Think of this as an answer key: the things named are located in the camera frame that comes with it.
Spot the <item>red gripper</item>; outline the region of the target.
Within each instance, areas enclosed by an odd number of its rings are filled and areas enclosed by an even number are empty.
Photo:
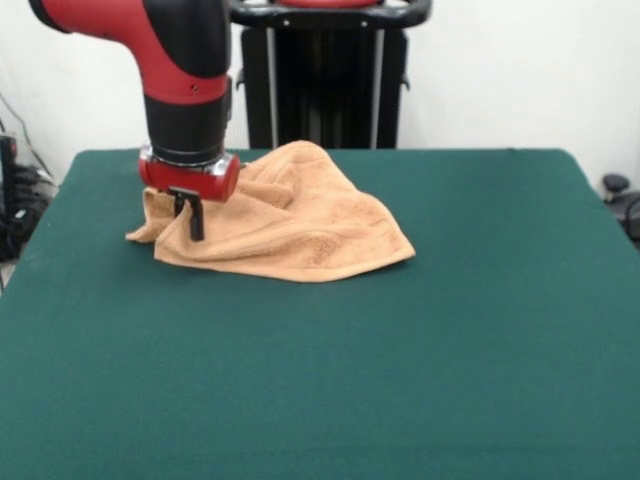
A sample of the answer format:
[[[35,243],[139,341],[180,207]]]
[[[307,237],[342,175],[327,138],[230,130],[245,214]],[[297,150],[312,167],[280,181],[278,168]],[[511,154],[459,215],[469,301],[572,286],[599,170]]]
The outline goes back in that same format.
[[[139,152],[138,168],[143,183],[159,191],[177,191],[191,194],[190,236],[192,240],[205,238],[202,199],[226,202],[235,191],[241,161],[233,154],[223,153],[220,158],[205,165],[171,165],[157,157],[150,143]],[[174,193],[174,216],[183,210],[185,198]]]

